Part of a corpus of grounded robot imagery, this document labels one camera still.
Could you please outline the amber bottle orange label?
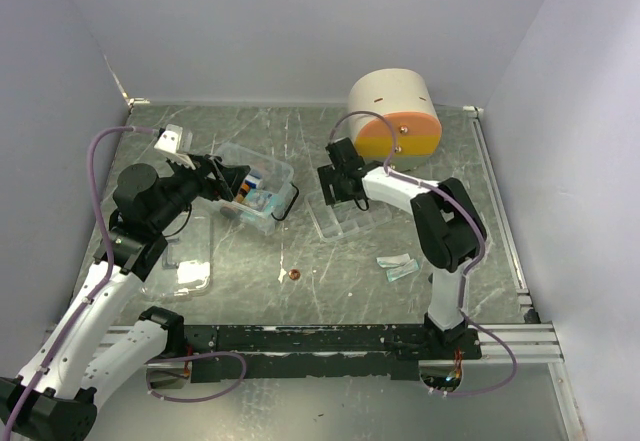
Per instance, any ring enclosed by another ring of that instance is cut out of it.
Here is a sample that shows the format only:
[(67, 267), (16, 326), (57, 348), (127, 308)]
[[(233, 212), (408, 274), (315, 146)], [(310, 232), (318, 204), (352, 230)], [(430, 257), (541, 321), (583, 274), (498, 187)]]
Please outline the amber bottle orange label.
[(243, 204), (247, 194), (251, 191), (251, 186), (243, 183), (239, 188), (236, 196), (232, 201), (226, 202), (221, 208), (220, 213), (228, 219), (235, 219), (241, 214), (240, 205)]

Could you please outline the white blue ointment tube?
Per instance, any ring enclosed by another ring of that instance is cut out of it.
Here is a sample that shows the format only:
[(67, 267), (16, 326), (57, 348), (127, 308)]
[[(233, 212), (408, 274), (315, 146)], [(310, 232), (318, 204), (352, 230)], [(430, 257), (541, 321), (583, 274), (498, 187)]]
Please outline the white blue ointment tube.
[(264, 187), (264, 176), (256, 171), (251, 171), (244, 179), (244, 183), (251, 189), (262, 189)]

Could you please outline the clear plastic storage box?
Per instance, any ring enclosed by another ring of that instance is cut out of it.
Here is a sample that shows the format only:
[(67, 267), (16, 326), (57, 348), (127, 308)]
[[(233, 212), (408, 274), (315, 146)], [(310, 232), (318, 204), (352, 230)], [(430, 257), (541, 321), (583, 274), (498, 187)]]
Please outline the clear plastic storage box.
[(236, 223), (243, 223), (271, 235), (276, 223), (284, 221), (299, 189), (293, 184), (294, 168), (283, 161), (266, 156), (234, 143), (220, 145), (213, 155), (225, 165), (248, 165), (250, 171), (243, 179), (248, 187), (244, 197), (234, 201), (212, 203), (212, 211)]

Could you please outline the teal bandage packet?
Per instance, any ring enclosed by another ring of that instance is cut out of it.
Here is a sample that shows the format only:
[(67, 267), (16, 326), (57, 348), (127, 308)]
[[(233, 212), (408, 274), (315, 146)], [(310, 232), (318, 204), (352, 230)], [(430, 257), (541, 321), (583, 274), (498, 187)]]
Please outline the teal bandage packet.
[(273, 212), (277, 201), (278, 199), (270, 193), (258, 194), (251, 198), (247, 197), (245, 204), (250, 210), (247, 214), (247, 219), (252, 222), (258, 222), (268, 218)]

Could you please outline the clear compartment tray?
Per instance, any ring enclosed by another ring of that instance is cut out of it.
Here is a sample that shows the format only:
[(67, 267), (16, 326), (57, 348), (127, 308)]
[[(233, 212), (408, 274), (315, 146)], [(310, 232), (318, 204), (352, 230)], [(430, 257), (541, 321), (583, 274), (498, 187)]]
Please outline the clear compartment tray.
[(371, 202), (366, 211), (360, 210), (353, 202), (330, 206), (325, 203), (321, 191), (307, 194), (304, 202), (316, 232), (325, 242), (353, 237), (392, 219), (390, 209), (380, 202)]

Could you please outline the clear teal packet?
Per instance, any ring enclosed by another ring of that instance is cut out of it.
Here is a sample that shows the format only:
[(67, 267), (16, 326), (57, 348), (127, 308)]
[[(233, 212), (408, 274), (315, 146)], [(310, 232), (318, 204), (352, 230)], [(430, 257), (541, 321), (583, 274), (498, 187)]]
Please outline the clear teal packet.
[(418, 262), (415, 259), (411, 259), (403, 265), (399, 265), (388, 269), (386, 271), (386, 278), (388, 282), (394, 282), (405, 276), (413, 274), (420, 269)]

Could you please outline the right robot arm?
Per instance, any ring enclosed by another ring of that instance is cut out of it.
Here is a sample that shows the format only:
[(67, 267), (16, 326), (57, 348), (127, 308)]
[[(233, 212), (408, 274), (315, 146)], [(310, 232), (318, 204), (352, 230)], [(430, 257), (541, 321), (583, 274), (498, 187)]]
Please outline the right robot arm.
[(325, 203), (382, 202), (413, 216), (421, 250), (433, 266), (424, 335), (426, 351), (443, 359), (467, 329), (467, 277), (484, 257), (486, 228), (462, 182), (426, 181), (367, 163), (348, 138), (326, 146), (330, 160), (318, 169)]

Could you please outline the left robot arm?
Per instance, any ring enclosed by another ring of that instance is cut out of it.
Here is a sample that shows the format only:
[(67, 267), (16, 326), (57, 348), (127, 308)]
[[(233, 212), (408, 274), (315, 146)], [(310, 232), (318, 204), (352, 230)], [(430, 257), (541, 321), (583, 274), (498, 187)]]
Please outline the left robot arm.
[(133, 333), (95, 353), (114, 319), (148, 278), (168, 246), (165, 230), (198, 198), (231, 201), (251, 169), (195, 156), (172, 175), (137, 163), (113, 193), (116, 209), (100, 219), (103, 240), (82, 288), (45, 344), (14, 378), (1, 380), (3, 439), (83, 440), (99, 407), (139, 367), (187, 352), (184, 318), (165, 308), (144, 311)]

